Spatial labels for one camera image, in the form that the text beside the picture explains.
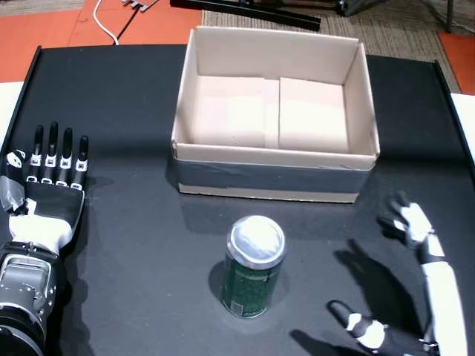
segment black tabletop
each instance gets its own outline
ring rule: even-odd
[[[375,222],[396,190],[436,226],[473,350],[474,186],[435,67],[369,56],[381,158],[361,196],[281,202],[177,192],[169,140],[184,53],[78,47],[38,58],[9,147],[30,149],[36,125],[53,120],[91,147],[85,211],[65,253],[72,289],[51,317],[48,356],[358,355],[326,310],[332,299],[418,332],[428,317],[421,269]],[[240,320],[218,296],[226,233],[248,214],[278,222],[289,253],[272,307]],[[0,232],[10,239],[4,215]]]

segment cardboard box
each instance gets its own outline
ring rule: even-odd
[[[171,145],[184,193],[354,202],[379,155],[363,44],[198,27]]]

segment white cable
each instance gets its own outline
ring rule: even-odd
[[[97,0],[97,4],[96,4],[96,7],[94,8],[94,12],[92,13],[92,16],[94,17],[94,21],[97,23],[97,25],[101,27],[101,30],[107,33],[114,40],[114,44],[117,46],[119,44],[119,40],[117,39],[117,37],[111,31],[105,28],[105,26],[101,24],[101,21],[99,21],[99,19],[97,18],[97,9],[99,9],[99,6],[101,5],[101,1],[102,0]]]

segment black and white robotic hand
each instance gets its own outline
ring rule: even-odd
[[[421,207],[403,193],[389,201],[391,217],[378,217],[386,236],[413,249],[425,276],[431,319],[425,335],[413,335],[353,311],[341,301],[329,303],[340,324],[370,354],[383,356],[467,356],[462,304],[453,269]]]
[[[73,239],[84,205],[88,138],[81,137],[75,162],[70,128],[60,154],[57,122],[45,155],[42,143],[38,126],[27,174],[23,151],[10,152],[1,163],[0,200],[13,237],[0,248],[2,355],[45,356],[46,320],[66,284],[59,250]]]

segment green can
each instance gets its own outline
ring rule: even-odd
[[[244,217],[226,244],[224,306],[238,317],[257,317],[269,305],[286,254],[281,227],[268,217]]]

